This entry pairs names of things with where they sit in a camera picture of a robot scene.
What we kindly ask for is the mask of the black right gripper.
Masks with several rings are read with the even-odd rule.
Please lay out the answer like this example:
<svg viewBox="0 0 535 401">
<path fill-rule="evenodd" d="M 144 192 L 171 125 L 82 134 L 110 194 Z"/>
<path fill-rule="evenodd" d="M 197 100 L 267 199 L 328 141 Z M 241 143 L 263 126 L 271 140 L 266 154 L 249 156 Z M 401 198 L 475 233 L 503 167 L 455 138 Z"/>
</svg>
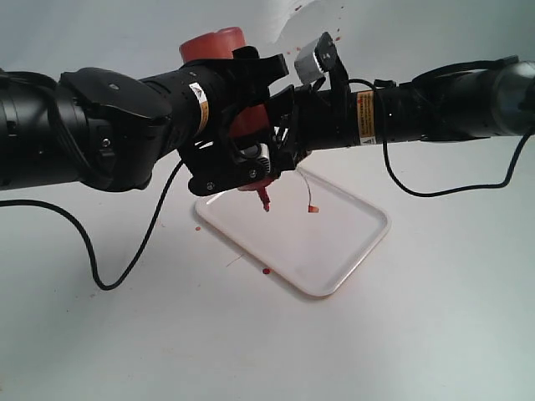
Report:
<svg viewBox="0 0 535 401">
<path fill-rule="evenodd" d="M 356 98 L 347 80 L 333 82 L 327 90 L 312 84 L 290 84 L 269 98 L 269 86 L 288 75 L 284 56 L 279 53 L 261 58 L 253 46 L 237 48 L 232 55 L 234 74 L 246 99 L 267 99 L 265 109 L 270 125 L 279 125 L 287 115 L 292 115 L 290 129 L 273 131 L 272 178 L 296 170 L 316 150 L 359 145 Z"/>
</svg>

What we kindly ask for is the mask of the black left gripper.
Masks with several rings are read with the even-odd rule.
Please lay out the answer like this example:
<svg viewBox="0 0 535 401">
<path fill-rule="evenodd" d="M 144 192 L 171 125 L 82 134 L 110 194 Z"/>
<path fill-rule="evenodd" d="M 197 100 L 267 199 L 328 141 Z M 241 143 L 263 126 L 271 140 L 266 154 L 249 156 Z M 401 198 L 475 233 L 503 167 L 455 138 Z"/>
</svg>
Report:
<svg viewBox="0 0 535 401">
<path fill-rule="evenodd" d="M 142 80 L 171 106 L 174 146 L 191 172 L 194 195 L 258 190 L 273 182 L 259 163 L 237 158 L 238 150 L 256 143 L 269 148 L 270 129 L 256 106 L 268 99 L 247 100 L 233 67 L 232 59 L 200 59 Z"/>
</svg>

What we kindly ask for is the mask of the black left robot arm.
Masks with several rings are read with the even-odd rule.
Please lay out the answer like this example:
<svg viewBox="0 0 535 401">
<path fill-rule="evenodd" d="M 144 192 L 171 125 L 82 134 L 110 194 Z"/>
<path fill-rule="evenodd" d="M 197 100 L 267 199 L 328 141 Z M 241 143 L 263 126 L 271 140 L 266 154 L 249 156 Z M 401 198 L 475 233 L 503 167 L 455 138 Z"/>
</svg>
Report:
<svg viewBox="0 0 535 401">
<path fill-rule="evenodd" d="M 78 181 L 105 192 L 142 190 L 171 152 L 198 196 L 278 176 L 272 126 L 241 138 L 231 127 L 287 72 L 282 55 L 260 58 L 250 46 L 144 79 L 100 68 L 59 79 L 2 72 L 1 187 Z"/>
</svg>

